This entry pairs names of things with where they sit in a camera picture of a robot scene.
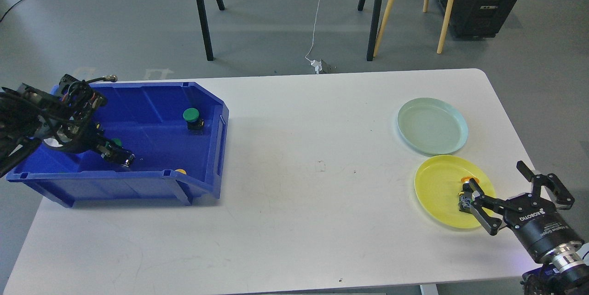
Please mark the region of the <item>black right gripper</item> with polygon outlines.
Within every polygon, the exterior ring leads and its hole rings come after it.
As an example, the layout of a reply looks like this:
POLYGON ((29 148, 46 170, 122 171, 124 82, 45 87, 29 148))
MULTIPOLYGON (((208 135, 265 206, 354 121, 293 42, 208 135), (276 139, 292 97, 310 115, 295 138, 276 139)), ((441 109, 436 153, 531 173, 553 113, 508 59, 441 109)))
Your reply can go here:
POLYGON ((575 202, 560 178, 553 173, 534 174, 524 161, 517 161, 517 170, 531 183, 531 192, 506 201, 485 194, 475 180, 470 180, 474 191, 470 211, 484 230, 496 236, 507 226, 535 263, 545 263, 546 255, 560 245, 570 244, 578 249, 585 244, 557 211, 570 210, 575 202), (543 187, 549 191, 551 201, 541 198, 543 187), (503 220, 493 217, 488 210, 503 216, 503 220))

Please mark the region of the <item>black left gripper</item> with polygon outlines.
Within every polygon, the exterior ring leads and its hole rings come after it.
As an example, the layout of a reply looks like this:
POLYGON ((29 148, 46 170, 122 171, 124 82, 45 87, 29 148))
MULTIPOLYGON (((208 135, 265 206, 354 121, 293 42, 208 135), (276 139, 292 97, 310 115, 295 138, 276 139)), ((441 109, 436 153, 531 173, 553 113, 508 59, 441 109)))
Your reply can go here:
POLYGON ((89 121, 82 125, 76 134, 67 136, 64 133, 58 133, 61 143, 54 137, 44 139, 44 146, 51 150, 70 154, 82 154, 83 152, 94 150, 107 162, 115 163, 126 168, 130 167, 135 160, 133 152, 126 150, 126 148, 120 151, 110 150, 109 144, 106 141, 107 138, 103 137, 103 134, 104 130, 101 129, 99 124, 89 121))

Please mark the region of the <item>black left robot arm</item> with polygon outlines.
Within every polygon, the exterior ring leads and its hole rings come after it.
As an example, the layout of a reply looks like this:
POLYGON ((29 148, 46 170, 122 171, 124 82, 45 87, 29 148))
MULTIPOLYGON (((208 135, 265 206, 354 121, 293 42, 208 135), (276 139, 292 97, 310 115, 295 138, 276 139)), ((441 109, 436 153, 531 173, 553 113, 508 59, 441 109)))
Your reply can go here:
POLYGON ((1 175, 5 176, 41 145, 67 154, 93 151, 108 162, 129 167, 135 156, 106 138, 93 120, 108 100, 91 83, 116 82, 115 75, 78 80, 63 75, 56 92, 46 93, 27 84, 3 87, 0 94, 1 175))

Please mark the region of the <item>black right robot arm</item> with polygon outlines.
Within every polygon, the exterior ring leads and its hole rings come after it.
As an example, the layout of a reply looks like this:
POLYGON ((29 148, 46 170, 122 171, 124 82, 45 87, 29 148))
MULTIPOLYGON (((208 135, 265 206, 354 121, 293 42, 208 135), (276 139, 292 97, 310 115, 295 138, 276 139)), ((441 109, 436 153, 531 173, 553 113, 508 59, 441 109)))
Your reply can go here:
POLYGON ((459 209, 473 214, 492 236, 509 228, 540 268, 522 275, 526 295, 586 295, 588 265, 578 255, 585 241, 558 213, 575 201, 555 174, 534 174, 523 161, 518 171, 531 183, 531 192, 503 200, 484 193, 477 178, 462 179, 469 205, 459 209))

